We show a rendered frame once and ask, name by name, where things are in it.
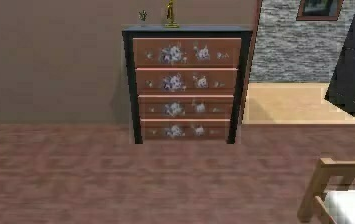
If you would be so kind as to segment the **brown floral chest of drawers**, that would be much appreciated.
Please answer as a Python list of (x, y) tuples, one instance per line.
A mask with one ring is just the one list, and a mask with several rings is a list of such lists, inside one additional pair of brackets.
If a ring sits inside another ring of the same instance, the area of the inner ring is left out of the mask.
[(132, 26), (122, 31), (134, 142), (235, 142), (252, 31)]

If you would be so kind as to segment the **gold statuette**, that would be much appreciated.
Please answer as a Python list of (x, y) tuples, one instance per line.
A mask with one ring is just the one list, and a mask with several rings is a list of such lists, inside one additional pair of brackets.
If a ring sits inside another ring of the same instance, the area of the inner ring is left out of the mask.
[(175, 21), (174, 16), (174, 0), (169, 0), (166, 6), (166, 24), (167, 28), (178, 28), (179, 25)]

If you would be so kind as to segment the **wooden bed with white mattress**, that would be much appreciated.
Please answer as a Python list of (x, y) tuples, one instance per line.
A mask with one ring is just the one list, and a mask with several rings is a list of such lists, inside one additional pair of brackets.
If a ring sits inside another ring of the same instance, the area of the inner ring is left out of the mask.
[(355, 161), (320, 158), (297, 211), (301, 223), (355, 224)]

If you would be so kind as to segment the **brown framed wall picture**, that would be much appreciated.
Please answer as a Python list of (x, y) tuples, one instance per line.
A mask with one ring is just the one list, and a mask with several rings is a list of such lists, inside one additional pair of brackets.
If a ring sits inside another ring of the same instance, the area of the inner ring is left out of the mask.
[(337, 21), (344, 0), (301, 0), (297, 21)]

